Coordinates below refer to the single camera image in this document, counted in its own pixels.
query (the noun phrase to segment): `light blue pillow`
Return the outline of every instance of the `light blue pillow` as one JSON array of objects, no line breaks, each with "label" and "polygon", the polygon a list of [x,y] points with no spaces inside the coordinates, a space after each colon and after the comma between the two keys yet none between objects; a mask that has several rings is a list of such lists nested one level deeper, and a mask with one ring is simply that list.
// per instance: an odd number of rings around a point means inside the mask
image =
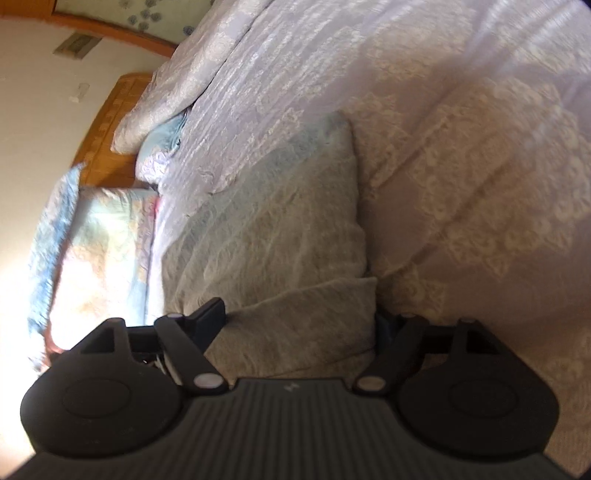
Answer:
[{"label": "light blue pillow", "polygon": [[180,135],[190,109],[154,128],[144,140],[135,162],[135,177],[157,185],[162,180],[170,158],[180,145]]}]

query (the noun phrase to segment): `round black pad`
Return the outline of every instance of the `round black pad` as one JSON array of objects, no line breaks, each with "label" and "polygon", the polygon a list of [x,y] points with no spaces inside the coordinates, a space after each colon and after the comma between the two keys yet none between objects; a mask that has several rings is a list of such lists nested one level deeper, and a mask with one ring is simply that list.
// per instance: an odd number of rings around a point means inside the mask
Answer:
[{"label": "round black pad", "polygon": [[[470,351],[473,334],[484,352]],[[398,392],[396,405],[410,429],[464,458],[497,461],[543,451],[558,420],[552,391],[479,324],[460,323],[456,336],[445,363],[420,371]]]},{"label": "round black pad", "polygon": [[33,384],[21,421],[37,451],[105,457],[152,442],[180,406],[169,377],[133,360],[124,322],[107,321]]}]

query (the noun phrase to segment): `bedsheet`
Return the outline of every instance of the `bedsheet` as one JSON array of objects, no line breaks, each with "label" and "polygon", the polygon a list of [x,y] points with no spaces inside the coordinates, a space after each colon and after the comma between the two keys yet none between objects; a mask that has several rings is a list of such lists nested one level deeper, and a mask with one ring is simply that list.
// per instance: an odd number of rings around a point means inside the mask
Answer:
[{"label": "bedsheet", "polygon": [[161,184],[149,312],[163,304],[162,254],[203,199],[340,109],[378,300],[437,323],[483,321],[556,392],[547,453],[580,474],[591,460],[590,24],[580,0],[274,0],[187,118]]}]

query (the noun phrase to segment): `ribbed black surface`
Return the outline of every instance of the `ribbed black surface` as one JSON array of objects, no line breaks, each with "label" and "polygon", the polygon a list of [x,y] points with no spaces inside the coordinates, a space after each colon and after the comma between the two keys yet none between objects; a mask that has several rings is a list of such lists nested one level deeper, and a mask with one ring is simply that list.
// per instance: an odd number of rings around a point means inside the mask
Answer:
[{"label": "ribbed black surface", "polygon": [[168,435],[104,460],[35,456],[11,479],[566,480],[541,455],[504,464],[448,458],[423,446],[382,400],[339,380],[242,380],[193,402]]}]

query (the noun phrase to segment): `pillow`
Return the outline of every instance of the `pillow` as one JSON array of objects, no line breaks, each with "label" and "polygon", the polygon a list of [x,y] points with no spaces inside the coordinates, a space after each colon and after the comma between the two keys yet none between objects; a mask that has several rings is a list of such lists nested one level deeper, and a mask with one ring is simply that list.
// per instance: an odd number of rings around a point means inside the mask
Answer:
[{"label": "pillow", "polygon": [[135,107],[123,118],[111,148],[136,153],[157,125],[182,112],[201,95],[271,0],[220,0],[195,32],[154,74]]},{"label": "pillow", "polygon": [[68,350],[109,317],[144,325],[155,192],[83,189],[50,313],[51,337]]},{"label": "pillow", "polygon": [[72,167],[55,185],[37,224],[29,258],[30,296],[27,314],[33,367],[41,371],[54,284],[64,243],[78,202],[80,173],[84,164]]},{"label": "pillow", "polygon": [[151,184],[160,183],[170,158],[180,145],[188,112],[181,112],[148,134],[135,161],[135,178]]},{"label": "pillow", "polygon": [[357,162],[332,114],[208,198],[163,259],[168,312],[212,297],[228,324],[206,352],[228,380],[352,380],[373,358],[375,287],[357,224]]}]

